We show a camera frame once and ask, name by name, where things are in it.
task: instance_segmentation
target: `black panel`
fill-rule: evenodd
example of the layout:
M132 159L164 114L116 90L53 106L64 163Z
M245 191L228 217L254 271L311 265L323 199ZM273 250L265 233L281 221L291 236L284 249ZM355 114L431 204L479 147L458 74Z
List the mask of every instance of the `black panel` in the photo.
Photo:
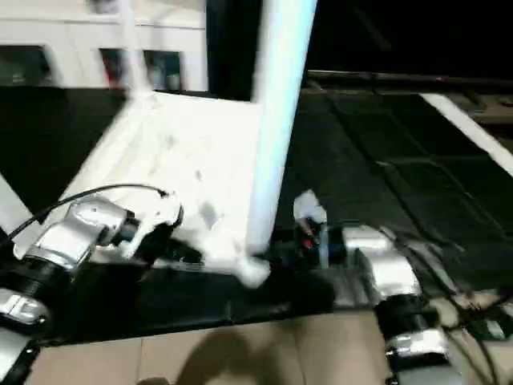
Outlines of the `black panel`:
M472 290L511 285L513 245L505 241L466 241L459 259L445 261L450 275L463 277Z
M419 146L433 156L485 156L420 96L388 96L391 113Z
M59 198L122 105L106 90L0 88L0 173L29 210Z
M443 168L429 160L382 168L396 191L405 198L464 197L465 191Z
M395 161L426 155L391 115L354 114L346 119L373 160Z
M504 232L513 233L513 178L506 171L489 158L444 160L441 163Z

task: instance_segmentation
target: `beige floor tile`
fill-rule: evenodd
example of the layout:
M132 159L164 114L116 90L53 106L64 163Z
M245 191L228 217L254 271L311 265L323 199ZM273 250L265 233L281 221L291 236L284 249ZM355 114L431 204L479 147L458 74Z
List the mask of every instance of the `beige floor tile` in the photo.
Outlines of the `beige floor tile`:
M290 322L267 322L145 338L140 379L176 385L301 385Z
M372 313L305 317L295 325L308 385L382 385L388 377L385 346Z
M452 336L451 361L458 366L466 380L465 383L469 385L482 384L483 375L489 376L490 372L478 344L469 334L461 331L454 332ZM499 383L508 384L513 380L513 346L487 344L487 348L494 360Z
M44 349L28 385L133 385L141 339Z

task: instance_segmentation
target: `table surface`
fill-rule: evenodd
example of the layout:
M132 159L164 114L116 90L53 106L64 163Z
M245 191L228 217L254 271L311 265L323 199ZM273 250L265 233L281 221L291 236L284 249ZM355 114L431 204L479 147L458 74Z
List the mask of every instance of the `table surface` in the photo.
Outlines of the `table surface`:
M511 284L513 180L420 97L301 95L277 212L317 194L329 222L365 221L458 244L442 264L463 288ZM56 200L123 105L104 90L0 89L0 172L31 210ZM421 281L429 277L415 266ZM90 264L48 344L369 307L349 269L233 277Z

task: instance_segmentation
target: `wire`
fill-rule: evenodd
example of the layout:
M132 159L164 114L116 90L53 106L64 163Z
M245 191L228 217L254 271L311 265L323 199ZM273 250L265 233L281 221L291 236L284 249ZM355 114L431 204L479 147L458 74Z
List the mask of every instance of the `wire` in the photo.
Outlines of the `wire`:
M478 347L481 350L481 353L483 354L483 357L485 358L485 360L487 362L487 366L488 366L489 371L491 373L491 383L493 385L499 385L499 376L497 375L497 368L495 367L495 364L494 364L493 358L491 357L490 351L488 350L487 346L485 345L485 343L484 343L484 341L482 339L476 337L476 334L471 333L471 330L472 330L472 327L473 327L472 326L472 322L475 319L473 319L469 314L475 314L476 310L465 309L463 306L461 306L459 303L457 303L456 300L454 300L453 295L456 294L455 291L452 290L440 278L438 273L433 269L433 266L431 266L431 264L426 260L426 258L422 254L420 254L417 250L414 250L411 247L409 247L402 238L400 238L400 237L393 238L385 230L383 230L383 229L381 229L379 227L375 228L375 229L377 231L379 231L380 233L382 233L383 235L385 235L386 237L388 237L392 242L394 242L396 244L398 243L402 248L409 250L411 255L413 255L415 257L415 259L418 262L420 262L422 264L422 266L424 266L424 268L426 269L427 273L433 279L433 282L443 292L444 298L456 309L456 312L458 313L458 317L461 320L459 322L459 324L461 324L461 327L457 327L456 329L453 329L453 330L448 330L446 327L444 327L443 328L444 331L449 334L450 332L455 331L457 329L460 329L460 328L463 328L463 327L467 328L469 333L474 337L474 340L477 342ZM434 249L432 249L431 252L434 253L435 256L439 260L441 260L441 254L440 253L436 252ZM490 310L490 307L498 306L499 304L503 304L505 301L506 301L505 298L499 299L498 301L495 302L495 304L490 305L489 308L487 308L487 311Z
M30 217L29 219L24 221L15 230L13 230L11 233L9 233L9 235L7 235L7 237L5 237L3 239L3 241L0 243L0 248L5 246L5 245L9 245L9 243L14 239L14 237L16 237L18 234L20 234L24 229L26 229L27 227L32 225L34 222L43 219L48 213L50 213L51 211L55 210L59 206L65 205L65 204L70 203L72 201L76 201L77 199L80 199L80 198L83 198L83 197L87 197L89 195L100 193L102 191L113 190L115 188L145 188L146 190L156 191L160 195L160 197L162 197L162 198L169 196L168 192L166 192L166 191L164 191L164 190L162 190L160 188L157 188L157 187L154 187L154 186L149 186L149 185L146 185L146 184L137 184L137 183L107 184L107 185L104 185L104 186L101 186L101 187L92 188L90 190L82 191L82 192L79 192L78 194L75 194L75 195L72 195L70 197L64 198L64 199L62 199L60 201L57 201L54 204L47 206L43 210L38 211L32 217Z

